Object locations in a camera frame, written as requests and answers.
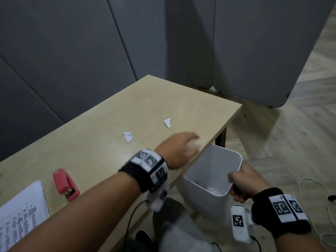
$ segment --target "hand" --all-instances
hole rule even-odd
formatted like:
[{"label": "hand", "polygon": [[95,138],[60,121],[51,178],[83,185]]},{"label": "hand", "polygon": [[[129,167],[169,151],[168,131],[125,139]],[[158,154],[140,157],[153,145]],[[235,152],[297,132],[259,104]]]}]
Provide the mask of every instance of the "hand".
[{"label": "hand", "polygon": [[233,182],[231,195],[236,202],[245,203],[249,198],[257,195],[261,191],[270,188],[271,185],[248,163],[242,162],[240,171],[229,172],[229,182]]},{"label": "hand", "polygon": [[198,148],[187,146],[189,141],[198,138],[197,134],[191,132],[175,133],[163,141],[155,152],[166,160],[169,169],[178,169],[186,165],[199,152]]}]

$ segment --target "wrist tracker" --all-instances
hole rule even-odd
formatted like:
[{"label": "wrist tracker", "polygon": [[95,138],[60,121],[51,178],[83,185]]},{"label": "wrist tracker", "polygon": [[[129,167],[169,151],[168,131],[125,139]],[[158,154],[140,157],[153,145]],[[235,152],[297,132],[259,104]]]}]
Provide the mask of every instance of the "wrist tracker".
[{"label": "wrist tracker", "polygon": [[279,188],[263,190],[253,200],[253,222],[270,231],[274,239],[285,233],[304,234],[312,230],[294,196],[284,195]]},{"label": "wrist tracker", "polygon": [[141,192],[154,193],[168,177],[166,161],[156,152],[143,149],[136,153],[119,171],[126,172],[138,182]]}]

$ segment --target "black cable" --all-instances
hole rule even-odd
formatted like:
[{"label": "black cable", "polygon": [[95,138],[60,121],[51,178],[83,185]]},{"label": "black cable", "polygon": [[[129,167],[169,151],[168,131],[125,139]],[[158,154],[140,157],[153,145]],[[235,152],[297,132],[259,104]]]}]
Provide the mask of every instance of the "black cable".
[{"label": "black cable", "polygon": [[251,235],[251,238],[252,238],[253,240],[255,240],[255,241],[258,243],[259,251],[261,252],[261,246],[260,246],[259,241],[258,241],[255,237],[253,237],[252,235]]},{"label": "black cable", "polygon": [[219,251],[222,252],[221,248],[218,246],[216,242],[213,242],[211,245],[214,245],[214,244],[218,247]]},{"label": "black cable", "polygon": [[144,201],[142,201],[141,203],[139,203],[139,204],[135,207],[135,209],[134,209],[133,212],[132,212],[131,217],[129,218],[128,225],[127,225],[127,229],[126,229],[126,234],[125,234],[125,240],[124,240],[124,252],[126,251],[126,242],[127,242],[128,229],[129,229],[129,225],[131,224],[131,219],[132,219],[132,217],[133,217],[133,214],[134,214],[134,212],[137,210],[137,208],[138,208],[141,204],[143,204],[143,203],[147,203],[147,202],[149,202],[149,201],[148,201],[148,200],[144,200]]}]

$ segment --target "gray wall panel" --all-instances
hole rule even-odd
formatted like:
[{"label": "gray wall panel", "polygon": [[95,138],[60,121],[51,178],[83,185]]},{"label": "gray wall panel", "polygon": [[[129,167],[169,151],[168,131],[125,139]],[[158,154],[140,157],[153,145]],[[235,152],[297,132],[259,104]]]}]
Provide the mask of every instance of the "gray wall panel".
[{"label": "gray wall panel", "polygon": [[0,161],[62,124],[0,59]]},{"label": "gray wall panel", "polygon": [[0,54],[65,122],[135,82],[106,0],[0,2]]},{"label": "gray wall panel", "polygon": [[212,87],[215,0],[109,0],[136,79]]},{"label": "gray wall panel", "polygon": [[216,0],[214,88],[282,106],[334,2]]}]

